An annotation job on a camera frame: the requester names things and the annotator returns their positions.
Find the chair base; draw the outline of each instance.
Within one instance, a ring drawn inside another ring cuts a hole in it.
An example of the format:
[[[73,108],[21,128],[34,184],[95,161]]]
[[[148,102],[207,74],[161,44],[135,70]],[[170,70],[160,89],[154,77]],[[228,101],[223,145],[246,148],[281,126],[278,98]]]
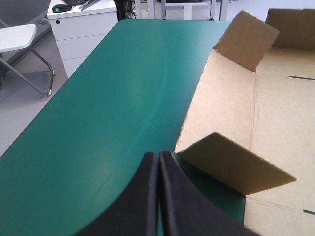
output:
[[[23,76],[20,72],[18,72],[16,69],[14,69],[10,64],[8,64],[5,60],[3,60],[0,57],[0,63],[3,64],[5,67],[7,67],[9,70],[11,70],[14,74],[16,74],[20,79],[22,79],[24,82],[26,82],[29,86],[31,86],[33,89],[35,89],[37,92],[39,92],[42,95],[49,96],[51,95],[51,88],[53,85],[53,78],[54,78],[54,70],[51,67],[51,65],[40,55],[38,52],[36,52],[33,48],[29,48],[29,50],[35,54],[43,63],[46,64],[46,66],[49,68],[49,78],[48,78],[48,89],[47,91],[42,91],[38,89],[31,81],[29,81],[25,76]]]

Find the white desk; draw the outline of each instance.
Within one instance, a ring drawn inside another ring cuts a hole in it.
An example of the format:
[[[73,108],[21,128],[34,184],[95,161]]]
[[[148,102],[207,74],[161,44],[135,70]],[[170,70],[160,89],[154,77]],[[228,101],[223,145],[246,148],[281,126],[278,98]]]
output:
[[[47,18],[70,77],[117,23],[116,5],[112,0],[101,0],[83,11],[76,6],[67,12],[54,13],[52,8],[56,4],[64,3],[51,0]]]

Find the gray floor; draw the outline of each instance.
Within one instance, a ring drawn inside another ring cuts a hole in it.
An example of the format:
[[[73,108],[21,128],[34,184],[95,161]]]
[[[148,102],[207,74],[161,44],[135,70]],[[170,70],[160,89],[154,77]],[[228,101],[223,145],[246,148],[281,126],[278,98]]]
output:
[[[142,4],[144,18],[146,6],[146,3]],[[227,19],[233,19],[243,9],[264,21],[268,9],[272,7],[295,9],[315,8],[315,0],[238,0],[229,4]],[[157,18],[161,16],[160,3],[156,3],[156,16]],[[167,12],[167,19],[178,20],[183,19],[183,16],[182,10],[168,10]],[[215,19],[218,19],[218,17],[219,12],[217,11]],[[194,20],[208,20],[209,10],[193,10],[192,18]],[[54,96],[65,81],[67,81],[53,35],[45,39],[36,50],[51,63],[55,70],[52,96],[43,99],[41,95],[14,75],[9,74],[5,77],[3,84],[0,86],[0,156],[28,126],[49,99]],[[46,68],[34,55],[28,54],[15,68],[31,76],[35,80],[35,83],[44,86],[45,81],[40,78],[40,72],[46,71]]]
[[[9,73],[5,76],[0,86],[0,156],[67,81],[56,41],[52,34],[41,42],[35,50],[51,64],[55,71],[52,95],[44,98],[14,74]],[[15,68],[31,78],[32,82],[37,85],[46,86],[47,67],[32,53],[24,57]]]

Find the chair seat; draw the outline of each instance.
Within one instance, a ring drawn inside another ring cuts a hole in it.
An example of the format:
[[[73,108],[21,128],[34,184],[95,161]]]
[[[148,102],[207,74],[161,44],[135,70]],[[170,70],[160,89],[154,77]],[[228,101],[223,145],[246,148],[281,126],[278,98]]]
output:
[[[30,46],[36,33],[36,25],[22,25],[0,29],[0,53]]]

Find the cardboard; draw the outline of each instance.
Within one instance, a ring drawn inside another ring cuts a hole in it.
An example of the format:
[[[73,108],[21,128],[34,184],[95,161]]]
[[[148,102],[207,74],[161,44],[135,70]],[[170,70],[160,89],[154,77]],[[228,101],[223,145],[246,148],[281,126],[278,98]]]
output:
[[[315,211],[314,94],[314,80],[258,75],[251,151],[298,181],[251,197]]]
[[[267,22],[281,30],[286,42],[276,40],[256,73],[212,51],[175,148],[182,151],[219,132],[297,177],[247,196],[245,226],[263,236],[314,234],[314,216],[303,212],[315,212],[315,50],[310,50],[315,44],[308,44],[315,36],[313,17],[314,10],[270,10]],[[301,40],[289,38],[292,32]],[[249,199],[259,204],[249,204]]]
[[[275,28],[241,11],[214,49],[244,68],[255,71],[278,34]]]
[[[269,9],[266,23],[280,30],[274,47],[315,50],[315,9]]]
[[[244,195],[296,181],[293,176],[219,133],[213,133],[177,154]]]
[[[315,79],[314,63],[315,51],[272,47],[256,72]]]
[[[314,236],[315,232],[314,215],[250,198],[244,224],[262,236]]]
[[[254,82],[255,73],[213,51],[191,101],[175,151],[184,150],[213,132],[249,149]]]

